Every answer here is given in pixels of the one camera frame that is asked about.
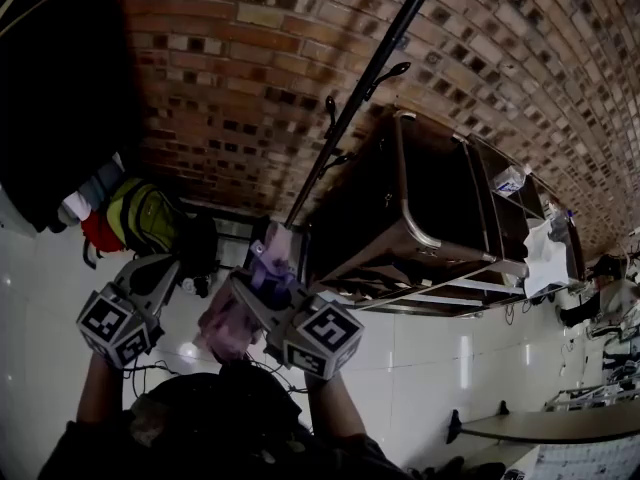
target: brick wall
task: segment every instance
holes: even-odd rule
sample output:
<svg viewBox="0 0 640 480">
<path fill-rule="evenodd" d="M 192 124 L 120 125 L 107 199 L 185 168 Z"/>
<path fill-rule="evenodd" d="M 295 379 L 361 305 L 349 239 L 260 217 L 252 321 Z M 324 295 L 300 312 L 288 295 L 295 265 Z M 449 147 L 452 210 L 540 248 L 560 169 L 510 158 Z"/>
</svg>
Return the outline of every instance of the brick wall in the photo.
<svg viewBox="0 0 640 480">
<path fill-rule="evenodd" d="M 146 164 L 204 201 L 285 215 L 404 0 L 124 0 L 148 105 Z M 585 249 L 640 224 L 640 0 L 427 0 L 356 115 L 383 105 L 482 136 L 574 209 Z M 305 213 L 331 185 L 316 186 Z"/>
</svg>

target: person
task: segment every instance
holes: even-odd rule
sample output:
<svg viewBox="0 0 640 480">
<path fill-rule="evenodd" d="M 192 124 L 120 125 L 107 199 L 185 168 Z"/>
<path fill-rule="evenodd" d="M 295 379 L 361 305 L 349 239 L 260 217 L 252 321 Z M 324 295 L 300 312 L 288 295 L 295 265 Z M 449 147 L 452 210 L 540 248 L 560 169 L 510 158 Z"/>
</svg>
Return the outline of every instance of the person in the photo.
<svg viewBox="0 0 640 480">
<path fill-rule="evenodd" d="M 123 411 L 123 372 L 94 354 L 39 478 L 407 478 L 367 436 L 339 373 L 306 385 L 313 433 L 274 375 L 244 360 L 169 379 Z"/>
<path fill-rule="evenodd" d="M 558 310 L 560 319 L 567 327 L 573 327 L 587 319 L 595 319 L 599 315 L 602 315 L 599 324 L 617 326 L 638 300 L 640 300 L 640 287 L 627 279 L 620 279 L 603 287 L 599 294 L 594 295 L 584 304 L 571 309 L 558 308 Z"/>
</svg>

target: person's right arm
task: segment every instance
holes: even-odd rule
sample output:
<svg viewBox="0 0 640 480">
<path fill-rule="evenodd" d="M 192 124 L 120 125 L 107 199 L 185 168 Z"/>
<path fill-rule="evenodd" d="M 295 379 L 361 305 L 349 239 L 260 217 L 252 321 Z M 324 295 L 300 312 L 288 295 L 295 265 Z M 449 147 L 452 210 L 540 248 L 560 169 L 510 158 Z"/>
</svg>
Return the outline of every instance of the person's right arm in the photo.
<svg viewBox="0 0 640 480">
<path fill-rule="evenodd" d="M 305 375 L 305 381 L 311 421 L 317 436 L 339 439 L 367 433 L 340 373 L 329 381 Z"/>
</svg>

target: forearm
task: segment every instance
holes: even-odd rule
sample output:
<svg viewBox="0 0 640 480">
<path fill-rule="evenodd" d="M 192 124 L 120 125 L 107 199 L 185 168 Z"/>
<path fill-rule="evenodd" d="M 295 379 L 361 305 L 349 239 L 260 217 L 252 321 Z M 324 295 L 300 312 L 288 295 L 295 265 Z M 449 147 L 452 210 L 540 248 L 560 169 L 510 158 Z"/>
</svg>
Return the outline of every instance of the forearm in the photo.
<svg viewBox="0 0 640 480">
<path fill-rule="evenodd" d="M 122 372 L 93 354 L 84 383 L 76 421 L 101 423 L 122 412 Z"/>
<path fill-rule="evenodd" d="M 339 373 L 325 382 L 305 375 L 314 433 L 321 437 L 344 438 L 366 434 L 362 418 Z"/>
</svg>

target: white paper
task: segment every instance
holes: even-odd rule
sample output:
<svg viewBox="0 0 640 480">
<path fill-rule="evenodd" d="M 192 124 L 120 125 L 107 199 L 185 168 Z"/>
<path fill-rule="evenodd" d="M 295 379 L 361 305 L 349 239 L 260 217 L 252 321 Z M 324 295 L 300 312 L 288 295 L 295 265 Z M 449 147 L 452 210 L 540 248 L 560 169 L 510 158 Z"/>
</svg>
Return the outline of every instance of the white paper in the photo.
<svg viewBox="0 0 640 480">
<path fill-rule="evenodd" d="M 524 292 L 527 297 L 535 295 L 552 283 L 569 284 L 567 273 L 567 250 L 561 242 L 549 238 L 551 221 L 529 230 L 524 241 L 528 255 L 524 259 L 529 267 L 529 275 L 524 280 Z"/>
</svg>

